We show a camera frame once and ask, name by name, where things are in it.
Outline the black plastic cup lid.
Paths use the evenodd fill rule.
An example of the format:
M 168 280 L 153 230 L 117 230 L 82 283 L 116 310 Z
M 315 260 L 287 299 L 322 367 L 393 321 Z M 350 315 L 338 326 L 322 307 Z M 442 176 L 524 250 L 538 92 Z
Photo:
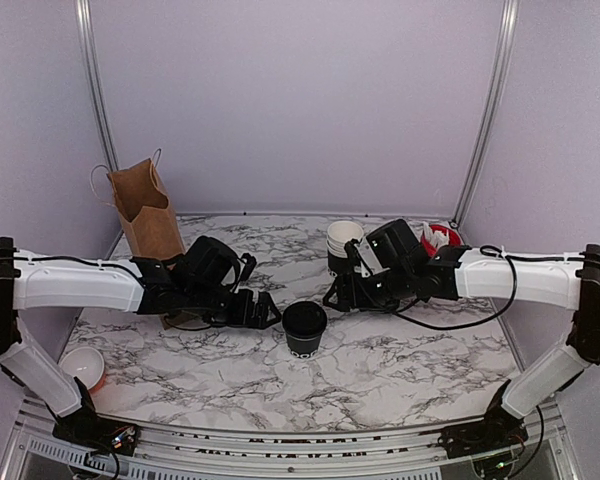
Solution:
M 327 327 L 324 309 L 313 301 L 298 301 L 283 312 L 282 327 L 287 334 L 301 339 L 321 335 Z

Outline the brown paper bag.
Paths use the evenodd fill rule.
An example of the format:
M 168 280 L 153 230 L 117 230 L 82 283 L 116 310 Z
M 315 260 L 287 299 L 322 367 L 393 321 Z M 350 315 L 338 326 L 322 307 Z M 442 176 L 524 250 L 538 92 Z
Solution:
M 162 150 L 130 168 L 112 171 L 99 164 L 111 186 L 111 198 L 101 202 L 117 210 L 120 225 L 135 257 L 169 264 L 185 253 L 175 209 L 162 182 L 158 165 Z

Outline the single black paper cup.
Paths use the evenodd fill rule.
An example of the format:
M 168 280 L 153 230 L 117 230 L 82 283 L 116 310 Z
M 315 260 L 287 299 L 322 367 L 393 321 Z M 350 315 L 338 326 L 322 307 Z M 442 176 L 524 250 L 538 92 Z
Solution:
M 322 335 L 300 338 L 290 333 L 285 334 L 287 347 L 292 356 L 299 359 L 310 359 L 319 350 Z

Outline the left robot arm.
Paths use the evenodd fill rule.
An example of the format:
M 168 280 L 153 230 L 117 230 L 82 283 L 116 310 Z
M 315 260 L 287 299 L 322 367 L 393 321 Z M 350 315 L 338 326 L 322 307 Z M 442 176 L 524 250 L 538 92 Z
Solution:
M 138 426 L 101 416 L 85 381 L 59 366 L 43 334 L 67 338 L 76 324 L 70 316 L 85 309 L 191 314 L 206 328 L 267 329 L 282 315 L 270 294 L 244 288 L 255 266 L 251 254 L 208 236 L 168 260 L 46 256 L 0 237 L 0 368 L 44 402 L 55 437 L 131 455 Z

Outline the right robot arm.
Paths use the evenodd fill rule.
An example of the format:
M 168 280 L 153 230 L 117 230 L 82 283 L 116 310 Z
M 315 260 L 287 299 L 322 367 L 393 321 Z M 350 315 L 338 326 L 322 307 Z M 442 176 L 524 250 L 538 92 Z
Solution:
M 525 440 L 524 419 L 600 365 L 598 244 L 558 254 L 513 253 L 457 242 L 434 225 L 415 233 L 397 219 L 371 232 L 335 221 L 326 246 L 334 280 L 323 302 L 331 309 L 407 320 L 411 307 L 432 299 L 487 299 L 497 307 L 523 369 L 496 390 L 479 420 L 441 431 L 450 458 Z

